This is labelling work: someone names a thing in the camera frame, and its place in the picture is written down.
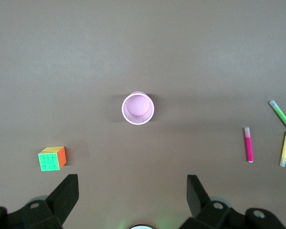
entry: green cube face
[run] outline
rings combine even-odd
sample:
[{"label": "green cube face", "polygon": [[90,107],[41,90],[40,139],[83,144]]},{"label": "green cube face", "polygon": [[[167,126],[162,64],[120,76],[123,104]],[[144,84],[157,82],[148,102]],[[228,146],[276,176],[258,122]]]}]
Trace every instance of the green cube face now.
[{"label": "green cube face", "polygon": [[42,171],[60,170],[57,153],[38,154]]}]

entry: orange cube face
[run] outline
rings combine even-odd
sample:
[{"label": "orange cube face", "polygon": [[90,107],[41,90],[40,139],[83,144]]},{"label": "orange cube face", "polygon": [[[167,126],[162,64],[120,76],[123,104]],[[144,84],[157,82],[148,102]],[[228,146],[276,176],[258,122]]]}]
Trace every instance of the orange cube face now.
[{"label": "orange cube face", "polygon": [[61,169],[67,162],[64,146],[57,152],[57,157],[58,157],[58,162],[59,162],[59,169]]}]

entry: pink highlighter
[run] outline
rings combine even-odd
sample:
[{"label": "pink highlighter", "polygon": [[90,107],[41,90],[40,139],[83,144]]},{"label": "pink highlighter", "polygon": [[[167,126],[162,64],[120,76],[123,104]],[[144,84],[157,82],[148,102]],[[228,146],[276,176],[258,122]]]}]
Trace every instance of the pink highlighter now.
[{"label": "pink highlighter", "polygon": [[247,159],[248,162],[253,162],[253,152],[252,152],[252,145],[251,145],[251,136],[250,136],[250,129],[249,127],[245,127],[245,136],[246,136],[246,147],[247,147]]}]

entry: white circular light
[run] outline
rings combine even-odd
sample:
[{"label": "white circular light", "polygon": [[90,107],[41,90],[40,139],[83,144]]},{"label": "white circular light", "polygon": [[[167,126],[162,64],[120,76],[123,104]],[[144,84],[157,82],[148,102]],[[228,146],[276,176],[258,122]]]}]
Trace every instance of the white circular light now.
[{"label": "white circular light", "polygon": [[153,228],[151,228],[149,226],[145,226],[145,225],[137,225],[137,226],[134,226],[130,229],[153,229]]}]

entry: screw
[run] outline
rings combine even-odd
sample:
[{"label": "screw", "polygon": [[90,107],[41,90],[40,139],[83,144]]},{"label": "screw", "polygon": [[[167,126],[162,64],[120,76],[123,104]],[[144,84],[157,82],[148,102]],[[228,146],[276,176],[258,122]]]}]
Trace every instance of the screw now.
[{"label": "screw", "polygon": [[259,210],[254,210],[254,211],[253,211],[253,214],[254,214],[256,217],[261,218],[261,219],[263,219],[263,218],[266,217],[265,214],[264,214],[263,212],[259,211]]},{"label": "screw", "polygon": [[224,208],[224,206],[223,206],[221,203],[218,203],[218,202],[215,202],[215,203],[213,204],[213,206],[214,206],[214,208],[216,208],[216,209],[223,209],[223,208]]},{"label": "screw", "polygon": [[34,203],[30,206],[30,209],[38,208],[38,207],[39,207],[39,203]]}]

